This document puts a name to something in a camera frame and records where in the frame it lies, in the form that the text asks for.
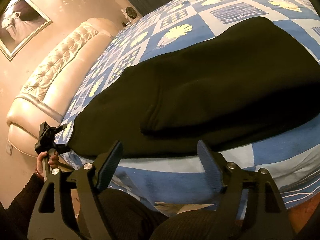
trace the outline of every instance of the framed picture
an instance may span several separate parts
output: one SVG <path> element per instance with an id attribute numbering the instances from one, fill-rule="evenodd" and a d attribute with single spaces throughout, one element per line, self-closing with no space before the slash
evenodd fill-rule
<path id="1" fill-rule="evenodd" d="M 0 49 L 11 61 L 52 21 L 31 0 L 18 0 L 1 15 L 0 23 Z"/>

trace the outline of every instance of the wall outlet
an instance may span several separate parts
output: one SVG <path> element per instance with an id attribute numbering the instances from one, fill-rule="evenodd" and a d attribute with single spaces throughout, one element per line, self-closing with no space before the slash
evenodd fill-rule
<path id="1" fill-rule="evenodd" d="M 8 141 L 8 142 L 7 142 L 6 153 L 11 156 L 11 155 L 12 155 L 12 150 L 13 150 L 13 146 L 12 146 L 12 144 Z"/>

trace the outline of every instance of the bride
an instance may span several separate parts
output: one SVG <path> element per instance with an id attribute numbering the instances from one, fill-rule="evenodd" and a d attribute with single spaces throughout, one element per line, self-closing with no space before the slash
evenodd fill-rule
<path id="1" fill-rule="evenodd" d="M 14 12 L 13 8 L 9 8 L 5 12 L 5 19 L 1 23 L 1 27 L 6 28 L 17 45 L 46 22 L 41 16 L 32 21 L 22 21 L 20 15 L 20 12 Z"/>

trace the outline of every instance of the metal screw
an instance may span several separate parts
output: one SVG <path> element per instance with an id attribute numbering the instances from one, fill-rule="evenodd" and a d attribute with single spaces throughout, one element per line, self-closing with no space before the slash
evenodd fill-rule
<path id="1" fill-rule="evenodd" d="M 51 173 L 52 173 L 53 175 L 57 175 L 57 174 L 59 173 L 59 169 L 53 169 L 53 170 L 51 171 Z"/>
<path id="2" fill-rule="evenodd" d="M 229 163 L 227 164 L 227 167 L 228 167 L 229 169 L 235 169 L 235 168 L 236 168 L 236 164 L 233 163 L 233 162 L 229 162 Z"/>
<path id="3" fill-rule="evenodd" d="M 268 170 L 265 169 L 265 168 L 261 168 L 261 169 L 260 169 L 260 172 L 261 172 L 262 174 L 268 174 Z"/>
<path id="4" fill-rule="evenodd" d="M 86 163 L 84 166 L 85 170 L 90 170 L 92 168 L 92 164 L 91 163 Z"/>

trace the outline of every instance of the blue patterned bed sheet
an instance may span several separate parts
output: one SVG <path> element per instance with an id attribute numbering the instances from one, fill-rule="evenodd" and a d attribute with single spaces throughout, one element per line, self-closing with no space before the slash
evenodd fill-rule
<path id="1" fill-rule="evenodd" d="M 69 140 L 75 117 L 126 67 L 213 39 L 239 21 L 256 16 L 266 17 L 287 31 L 319 62 L 320 18 L 309 0 L 173 0 L 114 38 L 74 96 L 62 122 L 68 126 L 57 134 L 56 142 Z M 320 115 L 286 133 L 222 154 L 241 168 L 267 168 L 290 208 L 320 191 L 319 150 Z M 75 169 L 93 162 L 73 151 L 61 157 Z M 207 209 L 217 206 L 197 156 L 121 160 L 109 187 L 123 190 L 168 216 L 174 214 L 176 204 L 206 204 Z M 246 192 L 238 218 L 243 217 L 245 207 Z"/>

